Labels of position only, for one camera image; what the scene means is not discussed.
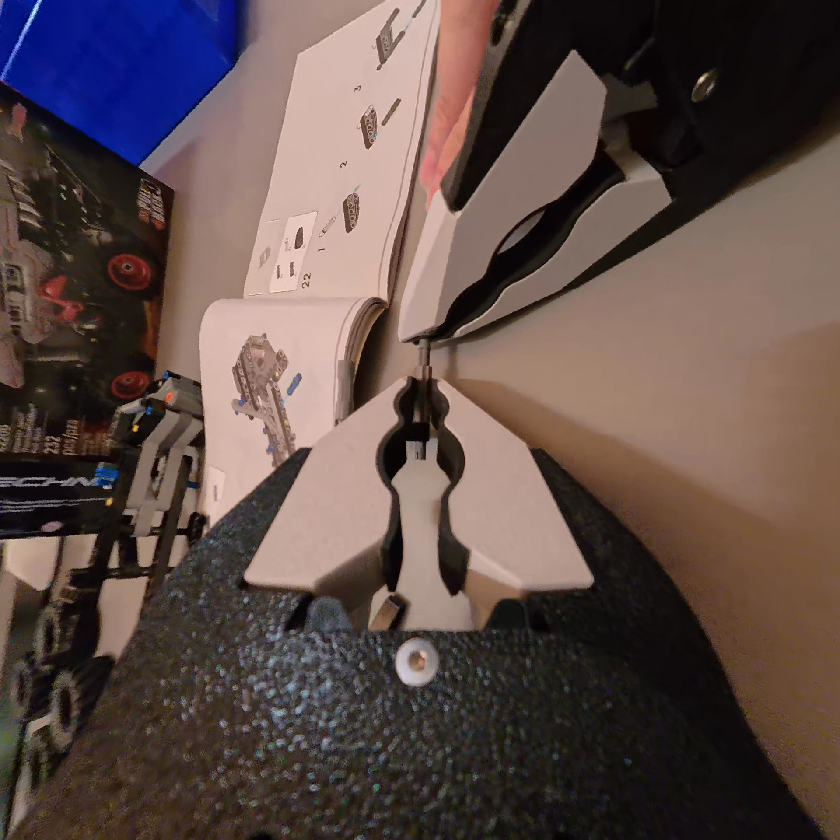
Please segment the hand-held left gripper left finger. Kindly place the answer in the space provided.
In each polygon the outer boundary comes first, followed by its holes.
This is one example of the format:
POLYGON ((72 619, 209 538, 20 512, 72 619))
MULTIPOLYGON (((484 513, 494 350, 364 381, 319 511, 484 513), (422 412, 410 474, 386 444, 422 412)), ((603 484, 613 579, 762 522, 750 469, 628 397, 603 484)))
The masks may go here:
POLYGON ((418 381, 406 377, 314 445, 245 572, 248 585, 310 594, 396 590, 400 498, 418 381))

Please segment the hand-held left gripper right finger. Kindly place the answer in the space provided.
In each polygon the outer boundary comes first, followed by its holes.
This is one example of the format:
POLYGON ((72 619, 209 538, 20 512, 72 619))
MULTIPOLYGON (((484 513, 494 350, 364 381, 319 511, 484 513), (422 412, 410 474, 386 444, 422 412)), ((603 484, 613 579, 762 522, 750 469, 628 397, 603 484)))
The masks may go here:
POLYGON ((584 590, 594 575, 537 459, 452 385, 432 387, 440 501, 439 569, 452 594, 584 590))

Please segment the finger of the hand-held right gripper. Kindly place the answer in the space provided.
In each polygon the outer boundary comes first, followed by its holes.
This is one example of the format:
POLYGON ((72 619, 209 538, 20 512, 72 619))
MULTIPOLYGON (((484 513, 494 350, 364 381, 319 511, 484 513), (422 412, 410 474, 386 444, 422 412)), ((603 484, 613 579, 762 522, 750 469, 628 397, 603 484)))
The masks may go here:
POLYGON ((445 337, 461 338, 569 286, 671 203, 662 175, 631 148, 598 148, 528 231, 493 255, 450 307, 445 337))
POLYGON ((465 204, 455 209, 454 183, 434 195, 402 294, 400 342, 446 340, 491 322, 502 293, 557 250, 578 201, 549 210, 531 243, 503 246, 591 166, 605 100, 605 83, 570 51, 465 204))

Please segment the small dark axle pin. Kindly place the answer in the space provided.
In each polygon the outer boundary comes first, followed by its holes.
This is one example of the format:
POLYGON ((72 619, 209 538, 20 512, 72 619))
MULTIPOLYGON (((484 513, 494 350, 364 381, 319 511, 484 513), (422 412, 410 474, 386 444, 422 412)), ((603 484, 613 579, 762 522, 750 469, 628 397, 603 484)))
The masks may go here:
POLYGON ((413 409, 414 458, 426 460, 429 442, 434 441, 434 425, 429 406, 429 395, 433 382, 431 363, 432 345, 429 338, 423 337, 417 342, 417 365, 414 372, 416 393, 413 409))

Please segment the grey desk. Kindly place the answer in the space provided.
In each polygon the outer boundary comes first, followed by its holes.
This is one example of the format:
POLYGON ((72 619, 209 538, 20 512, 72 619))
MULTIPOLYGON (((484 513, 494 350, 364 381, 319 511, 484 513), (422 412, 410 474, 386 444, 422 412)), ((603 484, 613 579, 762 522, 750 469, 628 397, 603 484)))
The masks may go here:
MULTIPOLYGON (((159 369, 241 298, 295 59, 378 2, 248 2, 236 67, 143 162, 174 189, 159 369)), ((663 241, 453 349, 444 378, 544 448, 698 614, 787 784, 838 838, 838 100, 663 241)))

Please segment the person's right hand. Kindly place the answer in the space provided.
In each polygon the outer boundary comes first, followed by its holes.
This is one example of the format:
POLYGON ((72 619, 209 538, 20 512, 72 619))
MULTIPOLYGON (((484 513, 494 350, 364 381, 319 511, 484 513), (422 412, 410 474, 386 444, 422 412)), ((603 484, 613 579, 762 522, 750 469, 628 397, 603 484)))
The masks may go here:
POLYGON ((420 183, 429 206, 464 145, 498 1, 443 1, 437 41, 437 97, 420 183))

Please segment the grey brick vehicle model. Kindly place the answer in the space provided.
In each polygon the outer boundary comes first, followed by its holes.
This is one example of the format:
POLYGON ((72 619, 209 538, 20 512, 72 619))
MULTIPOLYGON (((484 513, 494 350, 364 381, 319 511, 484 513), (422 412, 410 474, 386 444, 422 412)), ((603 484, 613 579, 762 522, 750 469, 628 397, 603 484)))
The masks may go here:
POLYGON ((114 467, 98 468, 108 494, 88 565, 68 571, 43 614, 56 635, 76 625, 79 613, 91 614, 106 581, 147 581, 147 603, 170 572, 175 538, 193 543, 207 521, 193 513, 180 527, 203 450, 198 381, 166 372, 141 398, 118 409, 111 430, 119 456, 114 467))

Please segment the open building instruction booklet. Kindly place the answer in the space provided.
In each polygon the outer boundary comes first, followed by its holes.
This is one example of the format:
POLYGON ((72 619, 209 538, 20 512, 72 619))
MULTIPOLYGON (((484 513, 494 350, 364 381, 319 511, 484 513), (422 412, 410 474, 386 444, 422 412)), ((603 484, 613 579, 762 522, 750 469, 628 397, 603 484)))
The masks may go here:
POLYGON ((202 507, 210 526, 332 431, 401 258, 439 2, 383 2, 302 51, 241 298, 205 311, 202 507))

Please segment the black ridged toy part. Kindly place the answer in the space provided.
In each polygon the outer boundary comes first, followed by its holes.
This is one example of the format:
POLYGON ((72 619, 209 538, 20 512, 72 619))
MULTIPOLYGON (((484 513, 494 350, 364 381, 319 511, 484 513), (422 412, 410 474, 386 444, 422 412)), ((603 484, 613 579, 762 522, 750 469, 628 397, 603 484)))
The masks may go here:
POLYGON ((98 654, 97 588, 66 585, 35 624, 31 651, 13 669, 12 702, 23 727, 13 805, 22 809, 57 771, 86 726, 117 659, 98 654))

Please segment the dark toy set box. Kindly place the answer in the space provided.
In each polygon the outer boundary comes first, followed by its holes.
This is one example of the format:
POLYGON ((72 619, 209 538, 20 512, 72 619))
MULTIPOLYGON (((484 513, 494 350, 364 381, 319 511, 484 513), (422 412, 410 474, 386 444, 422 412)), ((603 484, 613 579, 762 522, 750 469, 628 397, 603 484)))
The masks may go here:
POLYGON ((155 380, 173 191, 2 84, 2 540, 98 530, 155 380))

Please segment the blue box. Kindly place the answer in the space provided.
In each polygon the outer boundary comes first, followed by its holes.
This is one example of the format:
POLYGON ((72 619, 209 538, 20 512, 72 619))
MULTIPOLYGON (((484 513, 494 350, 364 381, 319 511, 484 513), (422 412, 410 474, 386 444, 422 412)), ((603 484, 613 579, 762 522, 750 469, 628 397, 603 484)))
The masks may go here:
POLYGON ((2 1, 2 83, 140 165, 234 68, 245 1, 2 1))

